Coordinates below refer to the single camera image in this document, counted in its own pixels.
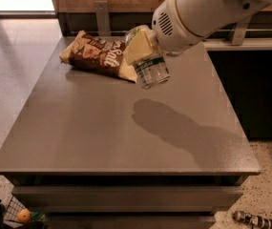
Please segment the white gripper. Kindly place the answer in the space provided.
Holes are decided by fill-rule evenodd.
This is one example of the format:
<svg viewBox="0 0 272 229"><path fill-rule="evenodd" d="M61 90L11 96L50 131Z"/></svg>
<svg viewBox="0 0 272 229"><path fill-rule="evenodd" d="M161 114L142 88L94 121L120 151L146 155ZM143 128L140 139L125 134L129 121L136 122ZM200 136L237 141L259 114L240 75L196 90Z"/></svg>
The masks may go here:
<svg viewBox="0 0 272 229"><path fill-rule="evenodd" d="M166 52L183 52L199 43L201 38L183 24L177 0L165 0L154 12L153 30L132 30L126 35L123 52L128 65L151 57L156 52L155 40Z"/></svg>

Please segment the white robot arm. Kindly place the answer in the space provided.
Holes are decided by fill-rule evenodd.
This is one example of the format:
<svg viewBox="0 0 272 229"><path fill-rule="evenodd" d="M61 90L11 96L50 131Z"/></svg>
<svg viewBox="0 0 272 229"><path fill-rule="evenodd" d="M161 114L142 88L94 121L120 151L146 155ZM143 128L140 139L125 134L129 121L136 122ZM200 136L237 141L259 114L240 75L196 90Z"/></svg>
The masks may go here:
<svg viewBox="0 0 272 229"><path fill-rule="evenodd" d="M153 14L152 28L129 39L124 57L133 65L157 50L183 52L270 4L272 0L165 0Z"/></svg>

